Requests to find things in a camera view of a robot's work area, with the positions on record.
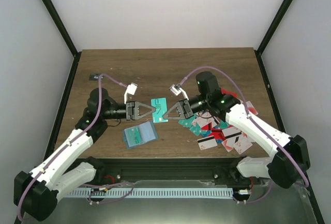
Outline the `white magnetic stripe card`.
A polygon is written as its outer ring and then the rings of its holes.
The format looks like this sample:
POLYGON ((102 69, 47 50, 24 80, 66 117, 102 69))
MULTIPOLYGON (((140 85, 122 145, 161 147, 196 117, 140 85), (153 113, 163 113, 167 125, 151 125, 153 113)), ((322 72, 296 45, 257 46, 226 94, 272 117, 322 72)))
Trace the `white magnetic stripe card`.
POLYGON ((214 136, 207 136, 197 140, 201 151, 217 146, 217 141, 214 136))

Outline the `teal VIP card front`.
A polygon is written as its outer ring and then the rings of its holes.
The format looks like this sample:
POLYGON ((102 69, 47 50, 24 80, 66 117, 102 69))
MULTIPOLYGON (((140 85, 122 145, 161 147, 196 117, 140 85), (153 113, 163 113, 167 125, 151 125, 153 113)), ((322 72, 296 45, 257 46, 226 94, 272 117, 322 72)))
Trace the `teal VIP card front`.
POLYGON ((124 130, 127 146, 133 148, 143 144, 143 140, 138 127, 131 127, 124 130))

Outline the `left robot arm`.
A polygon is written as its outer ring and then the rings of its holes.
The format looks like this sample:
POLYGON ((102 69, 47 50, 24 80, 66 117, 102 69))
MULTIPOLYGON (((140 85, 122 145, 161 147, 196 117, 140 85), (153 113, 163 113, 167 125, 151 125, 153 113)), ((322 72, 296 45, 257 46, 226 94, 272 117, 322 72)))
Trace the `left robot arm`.
POLYGON ((117 103, 102 87, 92 90, 83 116, 69 137, 40 165, 28 173, 21 171, 14 178, 13 202, 18 207, 18 220, 25 221, 23 215, 27 213, 43 221, 70 191, 88 182, 101 184, 106 172, 93 157, 80 163, 76 169, 68 168, 103 135, 108 120, 139 120, 143 118, 140 107, 147 108, 147 114, 156 110, 138 101, 117 103))

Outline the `teal vip card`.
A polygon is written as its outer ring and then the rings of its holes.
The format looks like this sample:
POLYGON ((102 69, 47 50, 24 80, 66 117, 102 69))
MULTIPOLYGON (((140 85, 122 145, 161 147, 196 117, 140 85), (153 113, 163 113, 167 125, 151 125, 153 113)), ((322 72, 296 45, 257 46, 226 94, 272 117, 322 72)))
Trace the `teal vip card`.
POLYGON ((152 114, 154 124, 168 122, 167 119, 163 118, 163 115, 168 110, 166 98, 152 99, 151 106, 155 108, 155 112, 152 114))
POLYGON ((143 140, 138 127, 131 127, 124 130, 127 146, 133 148, 143 144, 143 140))

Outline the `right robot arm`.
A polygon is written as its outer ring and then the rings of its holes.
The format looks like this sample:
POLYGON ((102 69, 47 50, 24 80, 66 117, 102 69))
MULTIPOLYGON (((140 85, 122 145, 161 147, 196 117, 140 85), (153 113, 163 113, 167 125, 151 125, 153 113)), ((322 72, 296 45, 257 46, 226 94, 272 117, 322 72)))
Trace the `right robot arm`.
POLYGON ((269 178, 282 188, 289 188, 299 179, 304 187, 309 186, 305 175, 310 168, 310 159, 306 140, 294 137, 275 129, 248 110, 244 98, 222 92, 217 78, 210 71, 203 71, 195 77, 199 95, 189 98, 182 84, 173 84, 170 91, 174 95, 182 94, 172 109, 185 120, 195 113, 208 111, 212 116, 238 128, 254 140, 266 153, 265 158, 244 157, 230 170, 230 179, 242 184, 248 177, 269 178))

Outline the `blue leather card holder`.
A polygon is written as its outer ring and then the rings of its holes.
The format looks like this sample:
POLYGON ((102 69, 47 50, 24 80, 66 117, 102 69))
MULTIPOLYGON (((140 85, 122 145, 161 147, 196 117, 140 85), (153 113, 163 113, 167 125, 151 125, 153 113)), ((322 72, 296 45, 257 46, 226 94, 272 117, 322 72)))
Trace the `blue leather card holder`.
POLYGON ((152 121, 129 127, 123 130, 123 141, 127 148, 135 148, 159 138, 152 121))

